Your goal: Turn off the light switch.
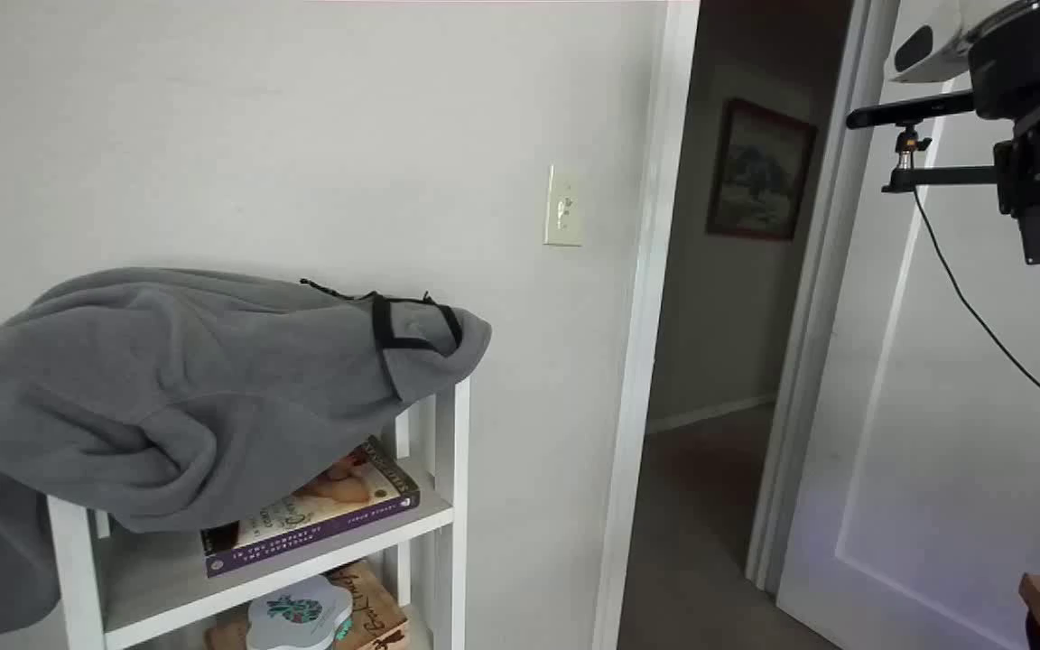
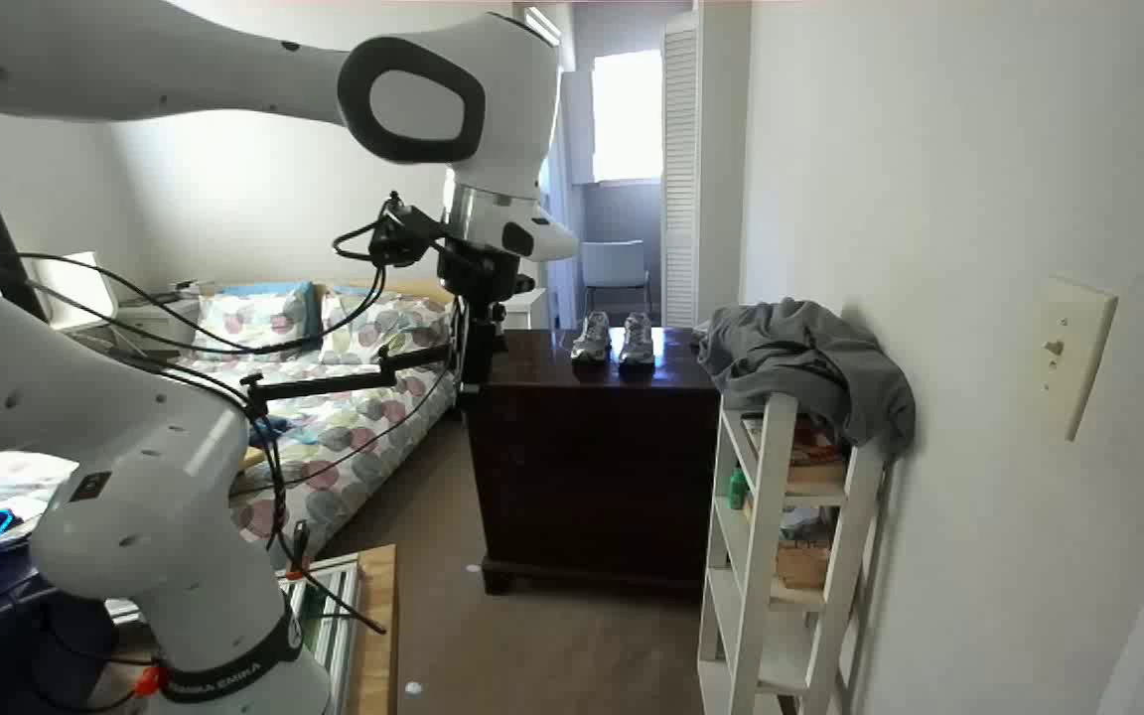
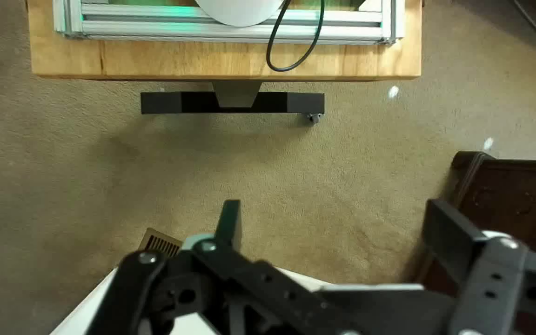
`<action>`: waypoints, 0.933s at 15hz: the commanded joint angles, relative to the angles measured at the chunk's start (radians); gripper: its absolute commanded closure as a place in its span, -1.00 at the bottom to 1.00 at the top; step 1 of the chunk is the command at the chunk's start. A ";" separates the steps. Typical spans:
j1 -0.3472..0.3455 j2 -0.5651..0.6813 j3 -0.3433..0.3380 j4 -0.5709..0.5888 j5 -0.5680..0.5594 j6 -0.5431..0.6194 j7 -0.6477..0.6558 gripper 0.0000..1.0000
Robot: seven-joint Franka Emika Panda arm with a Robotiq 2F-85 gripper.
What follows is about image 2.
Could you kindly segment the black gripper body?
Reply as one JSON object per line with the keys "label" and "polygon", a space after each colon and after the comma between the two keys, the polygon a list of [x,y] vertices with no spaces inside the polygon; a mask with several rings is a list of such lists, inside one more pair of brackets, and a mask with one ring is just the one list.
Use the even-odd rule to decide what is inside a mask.
{"label": "black gripper body", "polygon": [[518,254],[446,239],[436,244],[436,276],[466,301],[460,389],[481,394],[502,350],[506,301],[531,288]]}

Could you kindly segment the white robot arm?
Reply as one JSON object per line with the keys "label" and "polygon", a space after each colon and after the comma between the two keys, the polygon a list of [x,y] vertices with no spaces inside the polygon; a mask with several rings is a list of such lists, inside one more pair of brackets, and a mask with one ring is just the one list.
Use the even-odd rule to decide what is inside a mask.
{"label": "white robot arm", "polygon": [[[0,109],[158,119],[273,109],[344,126],[389,164],[453,171],[450,234],[481,254],[564,258],[535,171],[555,42],[477,14],[350,50],[211,25],[172,0],[0,0]],[[327,715],[272,554],[231,518],[249,420],[223,395],[95,354],[0,296],[0,447],[57,452],[27,550],[48,585],[133,598],[162,684],[147,715]]]}

